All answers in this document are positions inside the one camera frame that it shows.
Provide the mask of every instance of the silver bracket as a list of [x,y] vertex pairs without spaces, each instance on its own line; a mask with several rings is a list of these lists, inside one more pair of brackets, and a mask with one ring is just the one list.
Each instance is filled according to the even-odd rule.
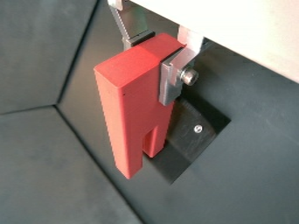
[[154,36],[148,31],[145,13],[141,6],[126,0],[108,0],[118,30],[122,35],[124,50]]
[[201,51],[204,37],[180,25],[177,40],[185,47],[161,64],[158,102],[164,106],[181,94],[182,83],[190,86],[198,77],[188,64]]

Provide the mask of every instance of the bolt head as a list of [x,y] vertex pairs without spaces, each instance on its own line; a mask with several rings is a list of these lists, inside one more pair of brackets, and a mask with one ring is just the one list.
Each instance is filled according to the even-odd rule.
[[202,130],[202,127],[200,126],[200,125],[196,125],[194,127],[193,127],[193,132],[194,133],[201,133],[201,130]]
[[198,79],[198,73],[190,68],[185,67],[181,71],[181,81],[190,86]]

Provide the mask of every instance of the red block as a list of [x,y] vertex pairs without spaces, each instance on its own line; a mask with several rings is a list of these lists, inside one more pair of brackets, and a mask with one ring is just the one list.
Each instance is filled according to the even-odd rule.
[[130,179],[164,147],[173,104],[158,102],[160,62],[180,48],[166,34],[121,52],[94,67],[116,167]]

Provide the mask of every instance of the red handle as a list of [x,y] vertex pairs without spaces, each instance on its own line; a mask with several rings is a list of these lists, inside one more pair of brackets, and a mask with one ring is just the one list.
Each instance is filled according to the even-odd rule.
[[182,45],[166,34],[121,52],[94,67],[116,167],[130,179],[164,147],[173,104],[158,102],[160,62]]

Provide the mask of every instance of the dark gray wall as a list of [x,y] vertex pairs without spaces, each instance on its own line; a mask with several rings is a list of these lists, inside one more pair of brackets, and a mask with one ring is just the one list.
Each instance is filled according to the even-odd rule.
[[140,224],[54,107],[0,115],[0,223]]
[[[174,25],[152,13],[153,29]],[[122,49],[106,4],[88,32],[60,111],[146,223],[299,222],[299,85],[224,47],[197,58],[200,96],[230,119],[184,174],[168,185],[144,161],[125,180],[113,165],[93,66]]]
[[0,1],[0,114],[56,103],[94,2]]

